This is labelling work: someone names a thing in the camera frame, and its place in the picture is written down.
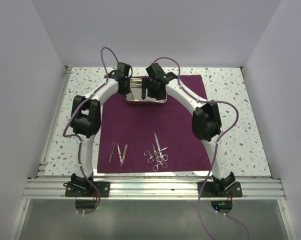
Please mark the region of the steel instrument tray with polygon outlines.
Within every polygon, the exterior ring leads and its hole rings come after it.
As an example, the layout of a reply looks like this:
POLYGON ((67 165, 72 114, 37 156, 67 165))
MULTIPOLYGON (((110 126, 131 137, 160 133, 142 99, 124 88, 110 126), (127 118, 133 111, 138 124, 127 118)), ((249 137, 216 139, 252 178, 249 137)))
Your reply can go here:
POLYGON ((164 105, 167 102, 167 95, 164 100, 156 100, 155 98, 148 97, 146 90, 146 98, 142 99, 142 78, 147 77, 132 77, 130 79, 130 93, 133 94, 134 101, 126 100, 124 96, 126 103, 130 105, 164 105))

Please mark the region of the purple cloth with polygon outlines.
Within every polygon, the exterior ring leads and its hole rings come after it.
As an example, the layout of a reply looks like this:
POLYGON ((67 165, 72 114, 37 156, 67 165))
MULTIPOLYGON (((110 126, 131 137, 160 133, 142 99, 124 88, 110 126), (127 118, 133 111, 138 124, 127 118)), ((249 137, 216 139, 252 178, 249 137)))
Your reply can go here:
POLYGON ((207 171, 211 163, 204 145, 192 132, 190 113, 175 98, 168 96, 163 105, 128 104, 122 95, 112 95, 102 109, 97 172, 151 173, 145 151, 159 144, 168 155, 167 172, 207 171), (112 142, 116 142, 109 163, 112 142), (120 166, 117 145, 121 152, 128 145, 125 160, 120 166))

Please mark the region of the steel forceps tweezers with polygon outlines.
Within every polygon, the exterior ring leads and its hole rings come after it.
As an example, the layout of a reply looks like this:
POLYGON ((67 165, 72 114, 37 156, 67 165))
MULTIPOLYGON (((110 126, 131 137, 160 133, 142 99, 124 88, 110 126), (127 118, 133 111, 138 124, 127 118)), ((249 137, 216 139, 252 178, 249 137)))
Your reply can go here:
POLYGON ((110 156, 109 156, 109 161, 108 161, 109 163, 111 162, 112 157, 114 155, 115 146, 116 146, 116 142, 113 141, 112 144, 111 144, 111 151, 110 151, 110 156))

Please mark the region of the curved tip steel tweezers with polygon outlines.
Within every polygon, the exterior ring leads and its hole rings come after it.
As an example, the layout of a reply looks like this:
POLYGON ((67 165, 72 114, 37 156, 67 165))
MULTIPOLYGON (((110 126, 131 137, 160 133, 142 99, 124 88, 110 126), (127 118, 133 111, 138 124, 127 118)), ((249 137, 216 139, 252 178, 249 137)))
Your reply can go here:
POLYGON ((127 148, 128 148, 128 145, 126 144, 124 146, 124 150, 122 152, 120 149, 120 145, 117 144, 117 152, 118 152, 118 157, 119 157, 119 161, 120 161, 120 166, 122 166, 124 164, 124 161, 126 159, 127 148))

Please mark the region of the steel hemostat forceps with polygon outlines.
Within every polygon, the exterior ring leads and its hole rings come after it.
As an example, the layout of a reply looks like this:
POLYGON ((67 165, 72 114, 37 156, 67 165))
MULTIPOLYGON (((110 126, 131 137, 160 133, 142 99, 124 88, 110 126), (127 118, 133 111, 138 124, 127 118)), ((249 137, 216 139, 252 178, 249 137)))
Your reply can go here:
POLYGON ((155 159, 156 163, 153 166, 153 171, 158 172, 160 168, 166 169, 168 167, 168 155, 162 154, 162 150, 156 151, 153 147, 152 157, 155 159))
POLYGON ((144 156, 148 157, 147 162, 149 164, 151 164, 151 163, 153 163, 154 161, 157 160, 157 158, 156 158, 157 157, 157 152, 156 152, 155 146, 152 145, 152 147, 153 147, 153 152, 151 152, 150 150, 146 150, 143 153, 144 156))

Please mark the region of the steel surgical scissors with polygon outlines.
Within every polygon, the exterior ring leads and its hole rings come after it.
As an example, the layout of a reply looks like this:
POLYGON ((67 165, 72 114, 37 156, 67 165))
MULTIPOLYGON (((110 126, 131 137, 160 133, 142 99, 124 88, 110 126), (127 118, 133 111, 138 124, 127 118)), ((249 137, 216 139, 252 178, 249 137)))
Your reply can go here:
POLYGON ((156 142, 156 145, 157 145, 157 148, 158 148, 158 152, 159 152, 160 158, 163 161, 166 162, 168 160, 168 155, 167 154, 163 154, 163 149, 160 146, 159 139, 158 139, 158 136, 157 136, 156 133, 154 133, 154 138, 155 138, 155 142, 156 142))

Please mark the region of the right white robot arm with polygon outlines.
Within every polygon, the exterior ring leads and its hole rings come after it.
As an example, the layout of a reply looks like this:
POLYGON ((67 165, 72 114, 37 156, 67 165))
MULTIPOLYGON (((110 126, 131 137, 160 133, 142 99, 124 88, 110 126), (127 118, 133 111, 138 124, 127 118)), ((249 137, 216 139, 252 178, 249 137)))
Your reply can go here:
POLYGON ((142 96, 162 100, 169 95, 179 101, 191 114, 191 130, 194 136, 200 140, 210 160, 213 190, 218 196, 225 196, 231 191, 235 183, 234 173, 230 170, 226 160, 219 157, 221 138, 228 133, 239 120, 237 108, 222 100, 207 100, 194 93, 181 80, 181 69, 178 74, 166 73, 162 67, 154 62, 146 68, 148 74, 147 83, 142 85, 142 96), (235 110, 234 123, 226 130, 221 130, 222 120, 218 104, 226 104, 235 110))

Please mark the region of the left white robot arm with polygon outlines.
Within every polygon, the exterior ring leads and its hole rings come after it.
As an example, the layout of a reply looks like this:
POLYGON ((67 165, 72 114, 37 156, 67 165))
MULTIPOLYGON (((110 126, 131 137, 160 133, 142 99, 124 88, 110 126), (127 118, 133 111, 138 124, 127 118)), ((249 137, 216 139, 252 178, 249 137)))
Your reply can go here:
POLYGON ((94 189, 93 183, 93 145, 96 134, 102 123, 101 107, 114 94, 125 95, 131 92, 130 78, 133 68, 126 63, 119 62, 115 70, 105 75, 106 80, 85 96, 77 95, 73 99, 72 112, 67 127, 71 127, 71 137, 77 137, 78 173, 71 176, 71 183, 77 191, 87 197, 94 189))

